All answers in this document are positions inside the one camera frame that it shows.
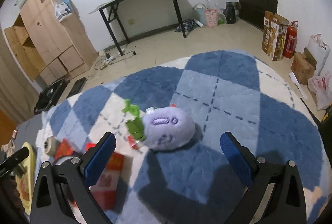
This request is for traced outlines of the tall red white carton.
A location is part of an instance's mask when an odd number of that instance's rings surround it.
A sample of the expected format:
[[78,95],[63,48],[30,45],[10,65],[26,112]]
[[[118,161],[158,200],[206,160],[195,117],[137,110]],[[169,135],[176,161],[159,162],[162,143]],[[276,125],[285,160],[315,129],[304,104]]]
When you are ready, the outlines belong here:
[[124,165],[124,156],[114,152],[109,159],[97,183],[90,192],[103,211],[113,209],[120,174]]

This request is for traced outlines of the red box under roll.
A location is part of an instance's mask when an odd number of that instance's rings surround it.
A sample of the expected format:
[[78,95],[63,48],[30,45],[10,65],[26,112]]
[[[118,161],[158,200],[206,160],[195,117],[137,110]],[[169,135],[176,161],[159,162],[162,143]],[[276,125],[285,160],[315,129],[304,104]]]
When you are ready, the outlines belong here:
[[62,157],[72,156],[74,149],[71,144],[63,138],[62,142],[59,144],[59,147],[55,153],[53,164],[55,165]]

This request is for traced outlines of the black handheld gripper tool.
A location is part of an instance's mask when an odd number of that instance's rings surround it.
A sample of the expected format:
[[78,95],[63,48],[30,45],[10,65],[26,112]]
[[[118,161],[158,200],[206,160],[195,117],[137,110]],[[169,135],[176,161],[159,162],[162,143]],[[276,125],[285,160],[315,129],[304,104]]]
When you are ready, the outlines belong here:
[[29,150],[26,147],[22,147],[20,150],[15,152],[9,158],[4,160],[0,165],[1,177],[11,173],[23,160],[29,156]]

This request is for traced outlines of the green toy figure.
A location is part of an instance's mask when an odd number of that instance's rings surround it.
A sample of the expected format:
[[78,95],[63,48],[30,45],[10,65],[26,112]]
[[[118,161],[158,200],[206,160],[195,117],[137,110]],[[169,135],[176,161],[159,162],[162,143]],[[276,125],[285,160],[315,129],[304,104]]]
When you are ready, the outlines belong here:
[[129,113],[134,116],[134,119],[126,121],[126,127],[131,136],[138,141],[144,141],[146,136],[144,135],[144,124],[140,116],[140,108],[131,104],[129,99],[125,99],[125,107],[122,109],[122,112]]

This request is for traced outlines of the blue white checkered rug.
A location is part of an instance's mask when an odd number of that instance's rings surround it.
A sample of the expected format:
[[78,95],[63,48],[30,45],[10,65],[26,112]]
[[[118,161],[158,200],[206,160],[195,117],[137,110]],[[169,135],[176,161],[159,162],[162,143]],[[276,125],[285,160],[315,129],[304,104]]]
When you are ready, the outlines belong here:
[[[155,153],[128,142],[125,101],[141,111],[175,105],[193,119],[188,146]],[[244,51],[214,51],[145,69],[77,94],[42,114],[37,161],[47,160],[46,138],[66,139],[76,150],[106,132],[126,158],[113,223],[223,223],[245,192],[220,149],[231,132],[268,162],[296,163],[314,223],[331,197],[331,165],[308,109],[267,64]]]

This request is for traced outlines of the black keyboard on floor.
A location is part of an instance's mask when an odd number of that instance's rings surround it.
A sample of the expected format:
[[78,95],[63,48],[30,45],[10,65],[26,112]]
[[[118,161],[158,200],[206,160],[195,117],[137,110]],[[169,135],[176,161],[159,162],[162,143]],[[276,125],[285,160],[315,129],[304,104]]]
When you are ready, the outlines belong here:
[[69,94],[67,95],[66,99],[70,98],[70,97],[72,97],[76,94],[79,94],[82,91],[86,81],[87,81],[86,77],[83,77],[83,78],[77,80],[74,83],[73,87],[71,88],[71,90],[70,90]]

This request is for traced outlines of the white red plastic bag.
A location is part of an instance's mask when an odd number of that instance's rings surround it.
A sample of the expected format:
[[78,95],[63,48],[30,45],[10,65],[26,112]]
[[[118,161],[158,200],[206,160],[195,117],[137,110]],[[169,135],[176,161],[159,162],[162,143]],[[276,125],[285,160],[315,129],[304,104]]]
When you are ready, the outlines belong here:
[[329,81],[331,73],[327,72],[323,76],[313,76],[308,80],[308,88],[317,99],[317,110],[327,109],[331,105],[331,89]]

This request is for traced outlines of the small brown cardboard box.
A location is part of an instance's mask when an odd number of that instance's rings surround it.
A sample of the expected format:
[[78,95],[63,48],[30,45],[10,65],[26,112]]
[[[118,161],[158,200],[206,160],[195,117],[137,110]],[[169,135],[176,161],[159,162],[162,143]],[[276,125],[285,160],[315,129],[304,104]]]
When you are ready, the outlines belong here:
[[308,80],[314,76],[316,65],[317,61],[314,56],[305,48],[303,53],[294,54],[291,71],[300,84],[307,85]]

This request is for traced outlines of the white power strip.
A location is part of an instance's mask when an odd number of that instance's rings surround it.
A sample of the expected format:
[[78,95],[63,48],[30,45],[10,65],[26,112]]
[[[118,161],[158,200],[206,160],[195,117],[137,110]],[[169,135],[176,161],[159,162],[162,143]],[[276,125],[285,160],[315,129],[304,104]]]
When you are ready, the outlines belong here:
[[104,55],[102,56],[101,62],[103,64],[109,64],[109,63],[111,63],[114,60],[115,60],[114,56],[112,56],[111,54],[105,52]]

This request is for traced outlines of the wooden wardrobe cabinet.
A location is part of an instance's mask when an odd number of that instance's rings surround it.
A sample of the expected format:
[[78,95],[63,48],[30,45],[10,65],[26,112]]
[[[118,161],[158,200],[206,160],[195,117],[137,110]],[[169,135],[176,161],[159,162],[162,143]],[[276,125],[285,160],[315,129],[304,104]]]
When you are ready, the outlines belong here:
[[58,21],[60,0],[26,0],[13,26],[4,33],[19,65],[30,81],[46,84],[88,71],[97,58],[77,13]]

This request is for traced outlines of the red fire extinguisher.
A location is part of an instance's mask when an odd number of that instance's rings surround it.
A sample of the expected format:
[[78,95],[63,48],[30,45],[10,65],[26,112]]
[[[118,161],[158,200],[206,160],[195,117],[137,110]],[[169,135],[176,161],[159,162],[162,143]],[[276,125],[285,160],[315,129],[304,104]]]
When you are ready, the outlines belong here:
[[286,32],[286,40],[284,43],[284,50],[283,50],[284,57],[292,58],[296,47],[297,35],[298,35],[298,20],[294,20],[288,25],[288,29]]

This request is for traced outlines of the white bag on wardrobe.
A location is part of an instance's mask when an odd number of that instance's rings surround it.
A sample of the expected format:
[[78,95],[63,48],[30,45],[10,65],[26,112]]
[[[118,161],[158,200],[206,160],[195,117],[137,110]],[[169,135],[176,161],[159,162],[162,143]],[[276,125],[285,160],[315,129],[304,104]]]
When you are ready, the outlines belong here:
[[54,0],[54,13],[59,22],[63,22],[73,14],[70,0]]

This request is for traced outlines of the black bag near door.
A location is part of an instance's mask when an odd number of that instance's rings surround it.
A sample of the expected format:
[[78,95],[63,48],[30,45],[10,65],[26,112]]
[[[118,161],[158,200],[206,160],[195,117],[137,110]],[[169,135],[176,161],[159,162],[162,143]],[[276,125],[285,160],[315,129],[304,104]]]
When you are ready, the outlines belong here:
[[228,24],[234,24],[238,18],[238,3],[226,2],[226,8],[223,11]]

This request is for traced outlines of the black folding table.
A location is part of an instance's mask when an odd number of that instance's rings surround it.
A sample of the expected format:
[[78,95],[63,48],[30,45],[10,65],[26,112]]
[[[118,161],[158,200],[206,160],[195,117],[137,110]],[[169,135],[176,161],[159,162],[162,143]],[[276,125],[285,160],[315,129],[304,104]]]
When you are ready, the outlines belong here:
[[186,38],[184,20],[191,17],[188,0],[111,0],[97,6],[97,13],[111,37],[111,47],[124,55],[124,46],[167,30],[180,27]]

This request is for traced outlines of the pink gift bag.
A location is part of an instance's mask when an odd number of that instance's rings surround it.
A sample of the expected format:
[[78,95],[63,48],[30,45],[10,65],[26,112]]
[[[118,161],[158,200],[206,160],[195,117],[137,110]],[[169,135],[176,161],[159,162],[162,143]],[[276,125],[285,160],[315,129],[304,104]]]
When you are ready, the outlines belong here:
[[209,28],[215,28],[218,26],[218,11],[217,9],[205,9],[205,21]]

